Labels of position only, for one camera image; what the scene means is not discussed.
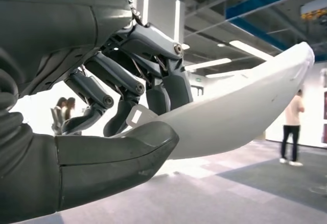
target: white wall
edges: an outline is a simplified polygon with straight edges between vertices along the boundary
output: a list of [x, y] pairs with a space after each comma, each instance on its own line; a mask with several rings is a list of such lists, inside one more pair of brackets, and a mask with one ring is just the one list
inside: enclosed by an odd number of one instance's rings
[[[87, 72], [88, 76], [93, 76], [92, 73]], [[203, 82], [197, 82], [196, 78], [203, 78]], [[102, 86], [106, 92], [114, 98], [115, 105], [105, 112], [102, 118], [97, 121], [93, 126], [84, 130], [83, 135], [85, 136], [103, 136], [103, 127], [109, 121], [111, 118], [117, 113], [118, 104], [120, 99], [120, 95], [113, 91], [112, 89], [106, 86], [99, 79], [96, 79]], [[205, 77], [198, 75], [191, 75], [190, 82], [197, 86], [203, 86], [205, 83]], [[19, 111], [24, 116], [24, 123], [29, 124], [35, 133], [42, 133], [46, 135], [53, 135], [51, 130], [51, 124], [53, 118], [50, 112], [50, 108], [54, 107], [59, 98], [60, 97], [74, 97], [76, 99], [76, 116], [82, 115], [82, 109], [86, 108], [87, 104], [82, 101], [80, 97], [66, 85], [64, 82], [60, 82], [55, 84], [51, 90], [38, 93], [33, 96], [26, 96], [23, 99], [18, 100], [18, 102], [11, 111]], [[146, 95], [141, 96], [139, 104], [144, 105], [148, 108], [146, 101]]]
[[[303, 102], [305, 112], [301, 114], [301, 128], [299, 144], [319, 147], [327, 146], [322, 143], [325, 89], [322, 87], [320, 77], [320, 71], [326, 66], [326, 63], [314, 64], [304, 81]], [[282, 113], [266, 130], [266, 139], [282, 141], [284, 122], [285, 115]]]

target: white foam object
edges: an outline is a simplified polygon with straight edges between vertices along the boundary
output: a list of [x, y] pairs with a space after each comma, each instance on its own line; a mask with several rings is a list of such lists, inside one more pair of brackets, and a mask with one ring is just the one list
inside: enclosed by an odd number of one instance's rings
[[[202, 97], [148, 122], [163, 121], [179, 136], [169, 159], [234, 150], [255, 139], [277, 118], [302, 86], [313, 63], [313, 51], [302, 42], [245, 74], [222, 80], [212, 97]], [[142, 119], [136, 126], [145, 122]]]

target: ceiling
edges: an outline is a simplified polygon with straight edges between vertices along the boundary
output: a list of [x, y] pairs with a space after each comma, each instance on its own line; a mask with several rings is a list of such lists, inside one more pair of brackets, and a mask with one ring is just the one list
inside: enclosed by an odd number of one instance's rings
[[[232, 60], [231, 63], [198, 69], [197, 74], [199, 75], [250, 69], [264, 61], [231, 46], [229, 42], [240, 40], [270, 55], [282, 51], [267, 42], [267, 36], [286, 48], [305, 40], [316, 55], [327, 53], [326, 28], [301, 17], [301, 7], [313, 0], [282, 0], [268, 6], [266, 6], [268, 3], [261, 1], [262, 6], [258, 9], [236, 17], [250, 23], [255, 30], [259, 29], [265, 37], [237, 27], [234, 24], [234, 20], [226, 20], [226, 9], [246, 1], [248, 0], [185, 0], [185, 43], [191, 47], [185, 51], [185, 60], [191, 63], [221, 58]], [[225, 46], [219, 47], [219, 43]]]

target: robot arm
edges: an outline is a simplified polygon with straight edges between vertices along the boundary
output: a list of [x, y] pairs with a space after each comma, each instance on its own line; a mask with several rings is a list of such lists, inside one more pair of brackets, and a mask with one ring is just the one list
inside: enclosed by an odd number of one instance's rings
[[[135, 24], [111, 39], [118, 39], [118, 35], [124, 41], [116, 44], [127, 53], [139, 74], [143, 69], [142, 77], [147, 80], [146, 90], [153, 91], [150, 107], [160, 114], [192, 101], [180, 44], [151, 25]], [[142, 53], [149, 57], [143, 58]], [[133, 102], [131, 107], [138, 103], [145, 88], [115, 61], [97, 53], [85, 66], [102, 80], [108, 79], [107, 84], [121, 92], [122, 100]], [[112, 98], [95, 79], [79, 70], [72, 71], [65, 82], [90, 105], [84, 116], [66, 122], [63, 127], [65, 135], [90, 127], [113, 105]], [[115, 138], [34, 134], [29, 125], [22, 123], [20, 113], [9, 112], [17, 102], [17, 90], [14, 79], [0, 69], [2, 224], [77, 207], [146, 182], [179, 140], [172, 127], [160, 121]], [[158, 97], [164, 108], [156, 104]], [[121, 131], [122, 120], [116, 123], [119, 129], [108, 134]]]
[[[157, 115], [193, 101], [188, 75], [184, 69], [182, 46], [154, 25], [143, 26], [139, 13], [133, 6], [131, 8], [134, 18], [133, 24], [111, 36], [102, 52], [84, 63], [87, 69], [121, 95], [117, 114], [105, 126], [104, 135], [106, 137], [124, 130], [127, 126], [127, 117], [144, 93], [144, 86], [133, 74], [146, 81], [149, 109]], [[95, 80], [89, 80], [81, 72], [71, 75], [66, 84], [82, 99], [91, 100], [96, 105], [91, 106], [91, 111], [82, 117], [69, 120], [63, 128], [63, 134], [90, 127], [105, 111], [103, 109], [111, 108], [102, 101], [106, 94], [101, 91]], [[70, 125], [69, 132], [67, 132], [67, 125]]]
[[8, 112], [17, 101], [14, 82], [3, 71], [0, 79], [2, 224], [80, 206], [144, 183], [179, 141], [163, 122], [112, 139], [33, 134], [22, 124], [20, 113]]

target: bolt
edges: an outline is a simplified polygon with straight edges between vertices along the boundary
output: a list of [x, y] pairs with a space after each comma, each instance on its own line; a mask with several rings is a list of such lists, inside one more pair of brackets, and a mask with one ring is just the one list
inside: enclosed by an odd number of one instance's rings
[[183, 49], [182, 48], [182, 45], [180, 45], [180, 44], [176, 44], [174, 46], [174, 50], [177, 55], [182, 55], [183, 53]]
[[111, 96], [105, 96], [103, 98], [103, 103], [106, 106], [106, 107], [112, 107], [113, 105], [113, 99]]
[[142, 94], [144, 92], [144, 86], [142, 83], [137, 83], [136, 84], [136, 92]]

